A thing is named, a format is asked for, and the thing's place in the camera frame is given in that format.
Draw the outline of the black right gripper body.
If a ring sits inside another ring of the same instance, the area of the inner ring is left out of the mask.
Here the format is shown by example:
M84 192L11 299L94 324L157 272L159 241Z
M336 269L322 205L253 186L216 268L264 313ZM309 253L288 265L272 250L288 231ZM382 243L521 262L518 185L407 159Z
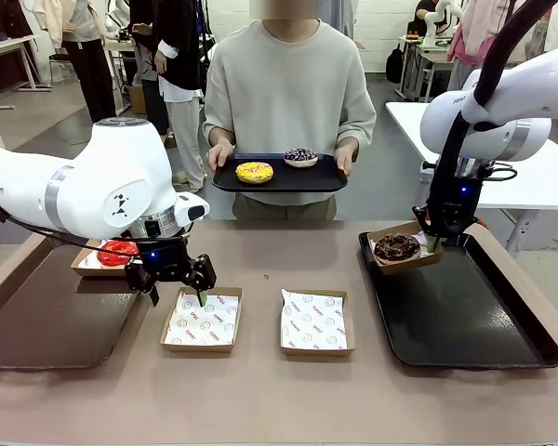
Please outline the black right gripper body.
M458 235L477 221L474 216L483 181L478 178L435 176L427 200L430 235Z

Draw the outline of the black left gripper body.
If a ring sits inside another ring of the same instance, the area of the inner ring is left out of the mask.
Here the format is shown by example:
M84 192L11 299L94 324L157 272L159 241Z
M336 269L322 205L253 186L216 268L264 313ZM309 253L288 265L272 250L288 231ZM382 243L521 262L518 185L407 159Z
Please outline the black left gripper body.
M181 282L191 286L193 261L183 238L136 241L139 263L125 266L131 291L150 292L157 282Z

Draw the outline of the person's left hand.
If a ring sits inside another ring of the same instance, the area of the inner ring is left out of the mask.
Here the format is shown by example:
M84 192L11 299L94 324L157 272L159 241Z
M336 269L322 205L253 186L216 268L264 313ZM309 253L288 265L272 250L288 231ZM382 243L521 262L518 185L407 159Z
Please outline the person's left hand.
M352 172L353 158L357 155L359 150L358 143L354 141L342 141L342 144L335 149L335 162L339 171L346 177Z

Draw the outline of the person's right hand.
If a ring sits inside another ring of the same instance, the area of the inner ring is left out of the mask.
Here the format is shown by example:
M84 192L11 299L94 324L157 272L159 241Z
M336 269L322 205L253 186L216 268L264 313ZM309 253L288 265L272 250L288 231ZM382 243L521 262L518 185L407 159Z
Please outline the person's right hand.
M221 141L208 151L208 164L213 173L220 170L227 159L233 155L233 145L229 141Z

